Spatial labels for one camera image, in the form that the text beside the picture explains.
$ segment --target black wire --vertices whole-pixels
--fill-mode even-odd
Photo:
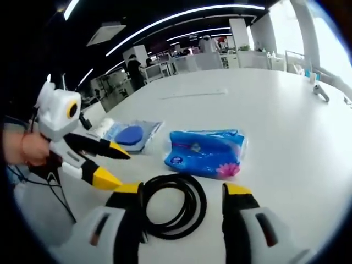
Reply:
[[[56,192],[54,191],[54,189],[52,188],[52,185],[49,183],[48,181],[48,186],[50,187],[51,191],[53,192],[53,194],[55,195],[55,197],[57,198],[57,200],[59,200],[59,202],[65,207],[66,211],[68,212],[68,214],[71,216],[72,220],[74,223],[77,223],[77,220],[76,218],[74,217],[71,209],[69,208],[69,206],[65,205],[65,203],[60,199],[60,197],[56,194]]]
[[[15,166],[17,171],[21,174],[19,175],[17,172],[15,172],[13,169],[10,168],[10,166],[7,166],[7,168],[12,171],[12,173],[14,173],[19,180],[24,180],[25,182],[29,182],[29,183],[33,183],[33,184],[38,184],[38,185],[44,185],[44,186],[49,186],[49,184],[46,184],[46,183],[40,183],[38,181],[33,181],[33,180],[29,180],[28,178],[24,177],[23,173],[20,171],[20,169]],[[60,187],[61,188],[61,185],[50,185],[51,187]]]
[[[183,206],[180,212],[167,223],[152,223],[147,216],[147,205],[150,198],[159,190],[164,188],[175,188],[182,191],[185,195]],[[199,215],[196,221],[184,229],[195,217],[197,207],[200,207]],[[174,240],[183,238],[196,230],[204,220],[207,199],[205,192],[200,183],[191,175],[177,173],[171,175],[162,175],[147,181],[143,187],[143,215],[145,216],[145,230],[154,237]]]
[[[12,171],[15,175],[17,175],[17,177],[19,178],[19,180],[24,179],[26,182],[29,182],[29,183],[33,183],[33,184],[38,184],[38,185],[44,185],[44,186],[49,186],[51,191],[54,193],[55,197],[59,200],[59,202],[65,207],[66,211],[68,212],[68,214],[71,216],[72,220],[74,221],[74,223],[77,222],[76,218],[74,217],[71,209],[65,205],[65,203],[59,198],[59,196],[56,194],[56,192],[54,191],[53,187],[60,187],[62,188],[61,185],[53,185],[53,184],[50,184],[50,182],[47,180],[47,184],[46,183],[39,183],[37,181],[32,181],[32,180],[28,180],[28,178],[24,177],[23,173],[20,171],[20,169],[18,168],[18,166],[16,166],[16,169],[17,171],[21,174],[19,175],[18,173],[16,173],[13,169],[10,168],[10,166],[7,166],[7,168]],[[62,192],[62,195],[64,196],[64,199],[67,203],[67,200],[66,200],[66,197],[65,197],[65,194],[64,192]]]

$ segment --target ceiling light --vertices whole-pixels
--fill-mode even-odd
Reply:
[[[78,1],[79,0],[72,0],[69,3],[69,5],[67,6],[65,13],[64,13],[65,20],[67,20],[70,17],[70,15],[71,15],[73,9],[75,8],[75,6],[77,5]]]
[[[117,66],[121,65],[122,63],[124,63],[125,61],[121,61],[118,64],[116,64],[114,67],[112,67],[110,70],[108,70],[105,74],[108,74],[109,72],[111,72],[113,69],[115,69]]]
[[[217,37],[217,36],[232,36],[232,33],[225,33],[225,34],[215,34],[211,35],[212,37]]]
[[[105,56],[109,56],[111,53],[113,53],[115,50],[117,50],[119,47],[121,47],[122,45],[124,45],[127,41],[133,39],[135,36],[141,34],[142,32],[156,26],[159,25],[163,22],[166,22],[170,19],[173,18],[177,18],[180,17],[182,15],[187,15],[190,13],[195,13],[195,12],[200,12],[200,11],[204,11],[204,10],[210,10],[210,9],[219,9],[219,8],[250,8],[250,9],[259,9],[259,10],[265,10],[264,7],[259,7],[257,5],[249,5],[249,4],[220,4],[220,5],[211,5],[209,7],[200,7],[200,8],[195,8],[195,9],[191,9],[191,10],[187,10],[178,14],[174,14],[171,16],[168,16],[166,18],[163,18],[159,21],[156,21],[146,27],[143,27],[142,29],[138,30],[137,32],[133,33],[132,35],[130,35],[129,37],[125,38],[123,41],[121,41],[119,44],[117,44],[112,50],[110,50]]]
[[[91,74],[91,72],[93,71],[93,69],[90,69],[90,71],[88,71],[88,73],[83,77],[83,79],[79,82],[79,84],[78,84],[78,86],[80,86],[83,82],[84,82],[84,80],[88,77],[88,75],[89,74]]]
[[[172,37],[172,38],[169,38],[166,41],[180,39],[181,37],[187,37],[189,35],[198,34],[198,33],[202,33],[202,32],[208,32],[208,31],[213,31],[213,30],[229,30],[229,29],[231,29],[231,27],[218,27],[216,29],[204,29],[204,30],[195,31],[195,32],[184,34],[184,35],[180,35],[180,36],[177,36],[177,37]]]

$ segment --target tissue pack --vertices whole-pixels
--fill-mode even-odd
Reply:
[[[164,162],[177,172],[228,180],[240,171],[246,140],[237,129],[172,131],[170,140]]]

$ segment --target small white object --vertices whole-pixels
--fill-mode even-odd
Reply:
[[[316,79],[317,79],[317,74],[316,73],[310,73],[310,83],[314,84]]]
[[[330,101],[329,96],[326,94],[326,92],[323,90],[323,88],[319,84],[313,87],[313,93],[315,95],[321,95],[322,97],[324,97],[324,99],[327,103]]]
[[[104,118],[103,121],[98,125],[94,130],[95,134],[103,138],[107,131],[115,124],[115,121],[112,118]]]
[[[174,98],[190,97],[190,96],[225,95],[225,94],[227,94],[227,89],[226,88],[219,88],[219,89],[216,89],[215,91],[209,91],[209,92],[202,92],[202,91],[200,91],[200,92],[189,92],[189,91],[175,92],[172,96],[161,97],[159,99],[166,100],[166,99],[174,99]]]

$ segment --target person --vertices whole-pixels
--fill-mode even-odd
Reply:
[[[209,35],[205,35],[203,39],[199,41],[199,46],[202,53],[220,51],[218,42],[210,38]]]
[[[49,141],[39,132],[20,133],[3,130],[3,152],[8,164],[42,166],[50,155]]]
[[[135,54],[132,54],[129,57],[127,71],[131,77],[132,87],[135,91],[139,90],[144,86],[144,78],[140,71],[141,69],[143,69],[143,66],[137,60],[137,56]]]
[[[185,48],[185,49],[183,50],[183,55],[184,55],[184,56],[187,56],[187,55],[189,55],[189,54],[191,54],[191,52],[189,51],[189,49]]]
[[[145,63],[147,64],[147,67],[150,67],[150,66],[152,66],[152,65],[155,65],[155,63],[152,61],[151,58],[146,59],[146,60],[145,60]]]

